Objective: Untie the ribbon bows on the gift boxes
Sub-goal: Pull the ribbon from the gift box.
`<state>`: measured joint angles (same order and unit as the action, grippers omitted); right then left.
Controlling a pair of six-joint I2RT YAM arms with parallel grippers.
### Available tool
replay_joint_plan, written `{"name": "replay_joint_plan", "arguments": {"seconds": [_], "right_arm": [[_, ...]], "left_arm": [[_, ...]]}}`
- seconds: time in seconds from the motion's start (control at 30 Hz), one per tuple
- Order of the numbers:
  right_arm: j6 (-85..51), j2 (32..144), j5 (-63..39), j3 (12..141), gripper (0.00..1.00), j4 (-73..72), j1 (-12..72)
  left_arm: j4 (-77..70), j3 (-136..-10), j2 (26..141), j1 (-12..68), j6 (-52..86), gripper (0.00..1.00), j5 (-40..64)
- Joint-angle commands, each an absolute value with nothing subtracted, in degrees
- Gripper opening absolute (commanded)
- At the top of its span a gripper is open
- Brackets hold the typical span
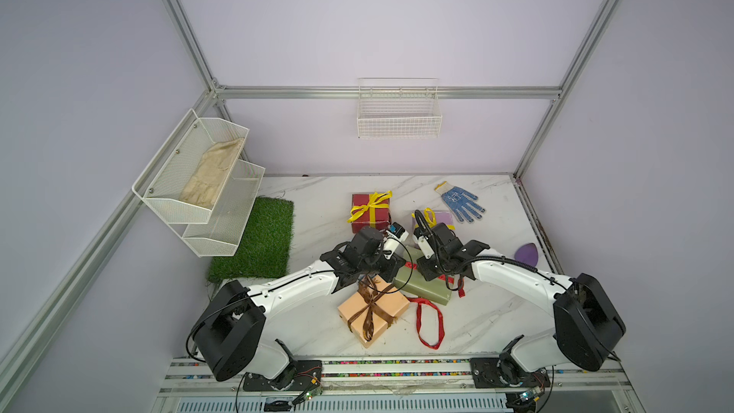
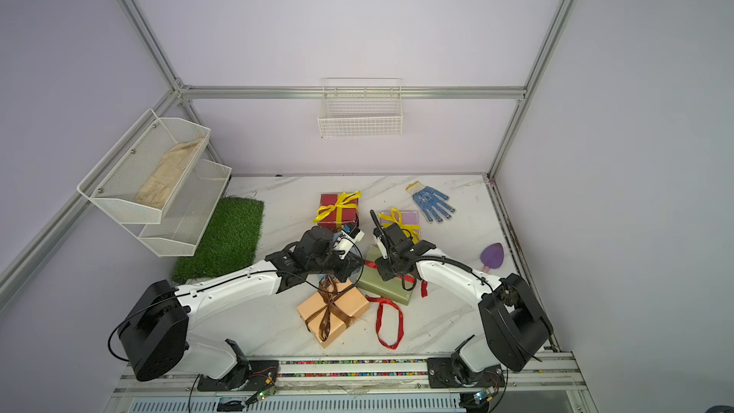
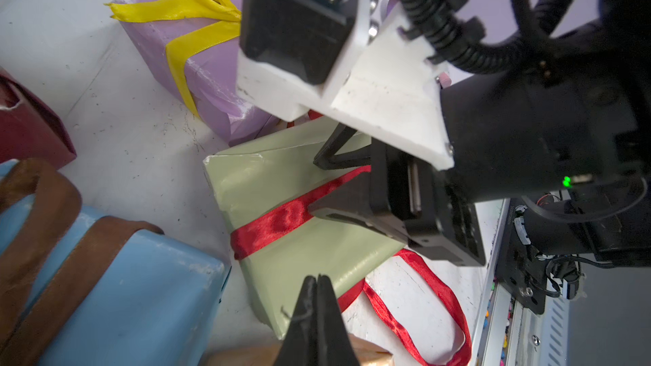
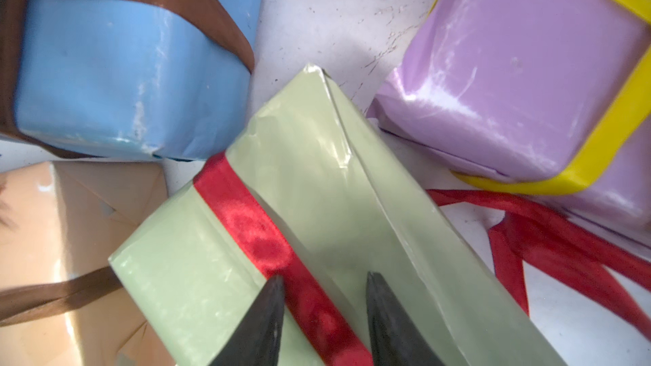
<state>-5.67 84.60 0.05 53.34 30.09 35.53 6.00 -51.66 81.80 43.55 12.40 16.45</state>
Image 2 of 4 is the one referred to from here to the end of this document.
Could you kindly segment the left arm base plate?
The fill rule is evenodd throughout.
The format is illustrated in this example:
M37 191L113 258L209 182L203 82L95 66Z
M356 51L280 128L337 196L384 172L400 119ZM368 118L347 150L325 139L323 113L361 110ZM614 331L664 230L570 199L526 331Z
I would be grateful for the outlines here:
M252 391L262 393L269 387L274 386L278 376L279 361L269 361L268 359L252 361L244 355L234 340L228 338L226 342L233 350L236 364L220 380L214 380L206 376L202 377L197 385L198 391Z

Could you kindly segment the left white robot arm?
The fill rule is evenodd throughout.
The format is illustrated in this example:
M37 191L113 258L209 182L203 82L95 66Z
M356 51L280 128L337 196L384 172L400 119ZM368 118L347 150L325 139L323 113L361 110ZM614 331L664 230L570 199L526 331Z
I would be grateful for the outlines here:
M225 390L243 387L255 371L239 345L231 338L205 338L197 334L197 327L250 300L304 284L310 275L346 281L364 264L357 247L363 236L353 224L339 233L314 226L299 241L234 273L199 284L174 286L168 280L151 284L113 332L124 349L120 358L139 382L181 371L212 380Z

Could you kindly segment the green gift box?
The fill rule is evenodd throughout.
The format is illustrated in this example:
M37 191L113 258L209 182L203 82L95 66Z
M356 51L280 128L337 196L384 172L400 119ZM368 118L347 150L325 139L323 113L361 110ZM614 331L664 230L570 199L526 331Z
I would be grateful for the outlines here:
M408 305L413 290L416 287L416 279L412 276L394 277L384 280L377 269L377 260L382 257L380 249L373 245L365 254L365 267L357 281L357 288L371 296L387 298L401 305Z

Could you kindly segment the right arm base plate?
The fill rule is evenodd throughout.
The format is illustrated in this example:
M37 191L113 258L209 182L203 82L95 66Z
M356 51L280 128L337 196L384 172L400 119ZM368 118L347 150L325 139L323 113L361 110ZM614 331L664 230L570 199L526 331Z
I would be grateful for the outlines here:
M471 336L450 356L429 358L426 363L431 388L499 389L506 386L503 367L484 338Z

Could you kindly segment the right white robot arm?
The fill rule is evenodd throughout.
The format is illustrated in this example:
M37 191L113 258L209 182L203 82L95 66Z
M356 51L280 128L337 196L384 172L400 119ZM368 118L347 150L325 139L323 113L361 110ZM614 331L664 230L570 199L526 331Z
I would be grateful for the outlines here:
M473 269L431 242L415 243L397 224L384 227L374 210L370 216L382 252L377 269L383 279L410 275L476 307L484 338L470 337L454 351L449 367L455 377L476 378L496 367L520 372L554 334L537 296L520 275L500 277Z

